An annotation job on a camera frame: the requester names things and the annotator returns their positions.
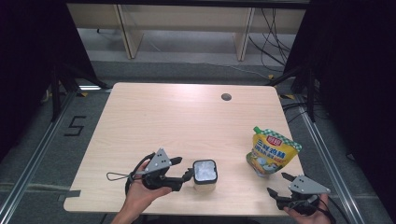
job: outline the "gray floor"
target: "gray floor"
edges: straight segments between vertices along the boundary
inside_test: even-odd
[[[92,60],[97,76],[108,84],[118,81],[214,83],[235,85],[263,85],[266,77],[281,73],[262,66],[262,57],[252,44],[248,45],[243,62],[236,60],[233,37],[225,33],[205,32],[146,32],[137,56],[128,60],[118,31],[79,30],[86,50]],[[264,42],[261,34],[252,36],[259,45]],[[294,35],[280,35],[279,39],[291,47]],[[281,60],[277,48],[266,48]],[[273,69],[282,67],[268,57],[264,64]],[[87,83],[79,80],[81,85]],[[279,84],[279,94],[289,94],[292,79]],[[85,97],[76,97],[64,114],[49,149],[40,162],[35,175],[24,192],[19,206],[9,223],[109,223],[113,214],[74,214],[63,209],[64,195],[73,182],[79,163],[91,139],[92,133],[106,104],[108,93],[88,92]],[[296,103],[281,99],[283,105]],[[293,139],[303,145],[300,159],[306,175],[332,190],[332,198],[344,209],[339,192],[318,153],[298,107],[290,109],[285,116],[290,121]],[[319,105],[315,107],[316,125],[330,150],[348,190],[353,195],[366,223],[392,223],[381,202],[354,161],[345,156],[347,148],[332,125],[331,119]],[[69,124],[75,116],[75,124],[84,126],[80,136]],[[23,169],[40,143],[50,125],[50,100],[39,108],[30,128],[20,143],[11,149],[0,164],[0,200],[3,201],[12,185],[18,181]],[[345,223],[340,213],[330,204],[338,223]],[[260,223],[294,223],[289,217],[253,217]]]

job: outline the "human hand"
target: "human hand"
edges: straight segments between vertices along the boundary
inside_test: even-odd
[[[144,162],[139,167],[138,171],[144,170],[148,164],[148,161]],[[121,210],[113,219],[112,224],[131,224],[144,210],[146,210],[146,208],[151,205],[155,199],[170,192],[172,192],[172,189],[168,187],[163,187],[160,189],[147,189],[143,185],[141,179],[136,179],[129,187],[125,202]]]
[[[320,194],[320,199],[318,208],[327,211],[327,203],[329,201],[328,195],[327,194]],[[294,218],[294,220],[297,221],[299,224],[330,224],[330,219],[324,215],[320,211],[316,211],[314,214],[311,216],[303,216],[300,213],[296,212],[294,209],[284,207],[283,210],[287,214],[289,214],[290,217]]]

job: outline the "yellow pouch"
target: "yellow pouch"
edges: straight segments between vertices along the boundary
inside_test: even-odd
[[[254,128],[253,148],[247,162],[258,176],[271,175],[285,167],[302,149],[301,145],[270,129]]]

